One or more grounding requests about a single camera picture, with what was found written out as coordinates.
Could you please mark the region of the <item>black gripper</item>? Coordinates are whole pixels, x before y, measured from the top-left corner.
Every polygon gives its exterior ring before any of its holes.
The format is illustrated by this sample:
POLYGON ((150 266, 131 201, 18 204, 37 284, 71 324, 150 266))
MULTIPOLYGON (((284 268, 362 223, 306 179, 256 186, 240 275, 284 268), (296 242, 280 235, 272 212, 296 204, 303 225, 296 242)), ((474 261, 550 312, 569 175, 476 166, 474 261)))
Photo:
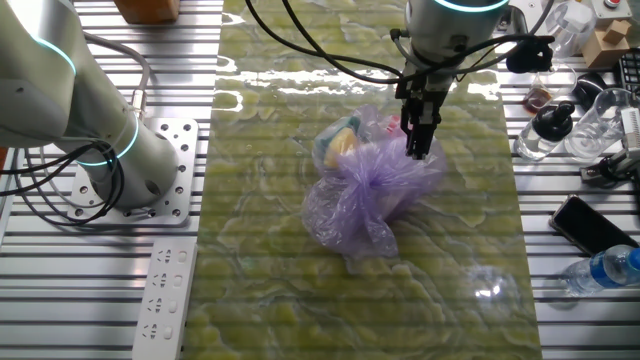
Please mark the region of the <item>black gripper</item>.
POLYGON ((434 132, 442 121, 440 108, 453 83, 453 76, 439 73, 424 75, 417 68, 405 68, 402 75, 402 81, 396 86, 395 98, 402 101, 400 125, 406 134, 406 155, 423 160, 429 154, 434 132))

